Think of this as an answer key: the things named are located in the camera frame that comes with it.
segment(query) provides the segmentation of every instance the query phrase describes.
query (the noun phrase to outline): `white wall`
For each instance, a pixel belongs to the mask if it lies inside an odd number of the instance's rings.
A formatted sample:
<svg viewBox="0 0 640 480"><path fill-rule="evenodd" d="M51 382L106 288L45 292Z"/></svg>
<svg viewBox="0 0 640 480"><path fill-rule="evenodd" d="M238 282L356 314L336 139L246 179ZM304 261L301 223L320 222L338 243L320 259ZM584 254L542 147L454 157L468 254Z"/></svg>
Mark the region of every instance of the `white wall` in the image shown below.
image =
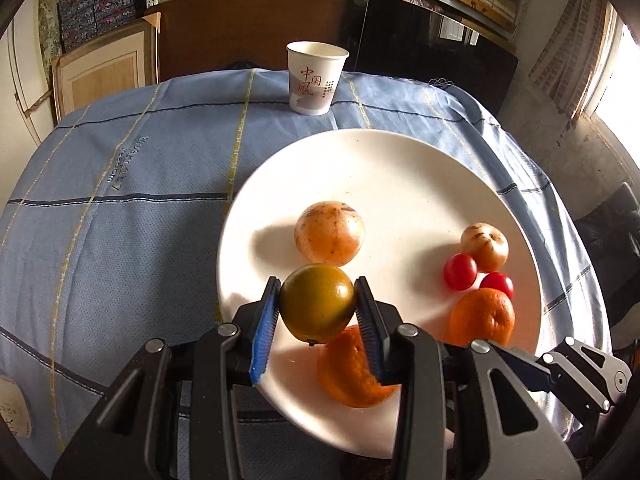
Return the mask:
<svg viewBox="0 0 640 480"><path fill-rule="evenodd" d="M0 212L31 155L53 128L48 101L29 117L24 113L46 91L38 0L26 0L0 39Z"/></svg>
<svg viewBox="0 0 640 480"><path fill-rule="evenodd" d="M553 181L572 218L589 213L628 174L592 127L568 124L528 75L544 49L568 0L529 0L514 42L518 69L498 120Z"/></svg>

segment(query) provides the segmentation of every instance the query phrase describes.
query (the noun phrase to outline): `white plate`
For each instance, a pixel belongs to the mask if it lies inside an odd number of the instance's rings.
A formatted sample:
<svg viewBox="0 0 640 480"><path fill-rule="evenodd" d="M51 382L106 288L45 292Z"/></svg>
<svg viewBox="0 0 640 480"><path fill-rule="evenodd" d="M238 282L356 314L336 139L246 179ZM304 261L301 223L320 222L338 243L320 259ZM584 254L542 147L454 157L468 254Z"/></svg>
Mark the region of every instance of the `white plate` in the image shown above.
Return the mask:
<svg viewBox="0 0 640 480"><path fill-rule="evenodd" d="M510 346L535 352L542 295L529 244L500 198L449 155L411 137L379 130L337 130L299 140L267 160L244 184L223 229L218 291L225 320L259 300L269 276L284 280L305 262L293 241L300 213L341 200L360 213L366 239L344 271L366 276L377 300L436 338L463 292L447 290L445 260L474 222L500 229L510 245L502 269L514 283L516 325ZM316 353L278 321L258 389L291 422L331 446L389 458L399 395L358 410L328 397L316 381Z"/></svg>

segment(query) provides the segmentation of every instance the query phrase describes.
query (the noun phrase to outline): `wooden picture frame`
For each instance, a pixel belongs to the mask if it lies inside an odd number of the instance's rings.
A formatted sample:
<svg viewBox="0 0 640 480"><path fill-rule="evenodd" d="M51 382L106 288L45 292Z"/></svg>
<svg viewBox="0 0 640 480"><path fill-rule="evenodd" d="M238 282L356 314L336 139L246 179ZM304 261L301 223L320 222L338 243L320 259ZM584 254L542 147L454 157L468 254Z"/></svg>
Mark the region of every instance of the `wooden picture frame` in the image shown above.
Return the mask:
<svg viewBox="0 0 640 480"><path fill-rule="evenodd" d="M107 32L53 62L58 121L98 99L157 84L160 14Z"/></svg>

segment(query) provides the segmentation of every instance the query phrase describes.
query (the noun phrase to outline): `mandarin orange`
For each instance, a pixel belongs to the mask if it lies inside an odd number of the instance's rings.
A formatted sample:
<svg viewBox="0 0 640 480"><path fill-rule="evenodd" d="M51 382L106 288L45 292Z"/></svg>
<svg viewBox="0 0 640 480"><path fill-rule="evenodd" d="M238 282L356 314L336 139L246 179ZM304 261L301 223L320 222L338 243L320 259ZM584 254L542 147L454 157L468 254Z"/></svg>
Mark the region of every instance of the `mandarin orange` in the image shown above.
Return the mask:
<svg viewBox="0 0 640 480"><path fill-rule="evenodd" d="M508 296L494 288L479 288L465 294L449 316L447 342L466 346L473 339L491 339L506 345L515 325Z"/></svg>
<svg viewBox="0 0 640 480"><path fill-rule="evenodd" d="M382 386L369 371L357 325L348 326L321 348L316 372L322 389L350 408L375 406L398 387Z"/></svg>

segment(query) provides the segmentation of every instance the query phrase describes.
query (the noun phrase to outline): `tablecloth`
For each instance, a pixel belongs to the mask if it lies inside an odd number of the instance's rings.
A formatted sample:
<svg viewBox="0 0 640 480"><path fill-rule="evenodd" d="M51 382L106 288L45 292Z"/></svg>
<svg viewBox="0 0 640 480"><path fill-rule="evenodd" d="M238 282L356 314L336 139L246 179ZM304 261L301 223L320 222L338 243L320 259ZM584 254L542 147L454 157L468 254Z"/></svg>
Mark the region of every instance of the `tablecloth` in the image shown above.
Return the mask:
<svg viewBox="0 0 640 480"><path fill-rule="evenodd" d="M289 109L284 72L177 78L66 116L0 219L0 373L25 393L33 434L22 444L45 472L146 340L178 344L213 327L220 232L252 171L284 146L338 128L415 137L482 178L518 219L540 268L538 352L567 335L610 351L596 276L562 201L466 92L345 73L329 113L306 117ZM338 478L339 452L259 396L243 396L249 480ZM573 421L562 406L545 397L542 408L567 435ZM180 479L188 477L188 423L185 408Z"/></svg>

